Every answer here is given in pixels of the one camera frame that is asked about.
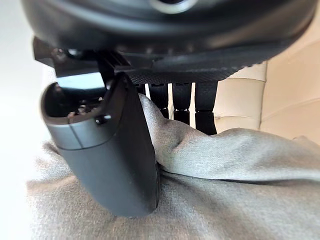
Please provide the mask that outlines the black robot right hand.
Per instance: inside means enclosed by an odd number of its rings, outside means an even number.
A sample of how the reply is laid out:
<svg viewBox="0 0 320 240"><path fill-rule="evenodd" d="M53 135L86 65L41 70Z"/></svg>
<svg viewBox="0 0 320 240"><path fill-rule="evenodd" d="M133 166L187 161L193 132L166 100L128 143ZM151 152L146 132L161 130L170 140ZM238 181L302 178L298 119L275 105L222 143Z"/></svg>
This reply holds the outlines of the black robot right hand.
<svg viewBox="0 0 320 240"><path fill-rule="evenodd" d="M91 196L116 216L159 202L159 167L139 95L213 135L218 81L279 54L315 16L315 0L24 0L34 59L54 69L40 109Z"/></svg>

